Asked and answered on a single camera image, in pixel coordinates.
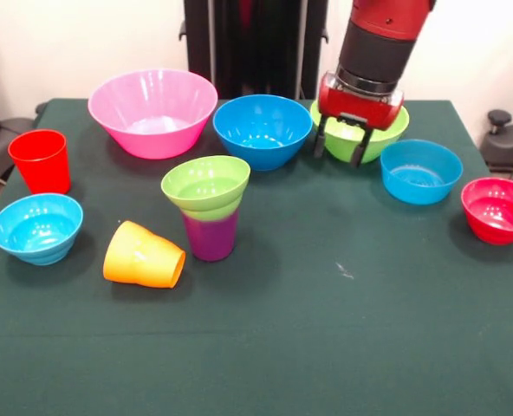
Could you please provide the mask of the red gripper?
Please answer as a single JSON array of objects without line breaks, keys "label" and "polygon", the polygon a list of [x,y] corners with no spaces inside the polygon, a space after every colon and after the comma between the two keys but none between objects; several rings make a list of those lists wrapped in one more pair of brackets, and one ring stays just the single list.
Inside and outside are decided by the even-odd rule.
[{"label": "red gripper", "polygon": [[319,87],[317,106],[321,117],[315,135],[313,155],[323,155],[327,117],[340,118],[345,114],[364,121],[367,126],[350,160],[351,166],[358,168],[373,135],[373,129],[387,130],[397,118],[403,102],[404,95],[401,90],[396,89],[387,96],[365,95],[347,88],[333,72],[327,72],[321,78]]}]

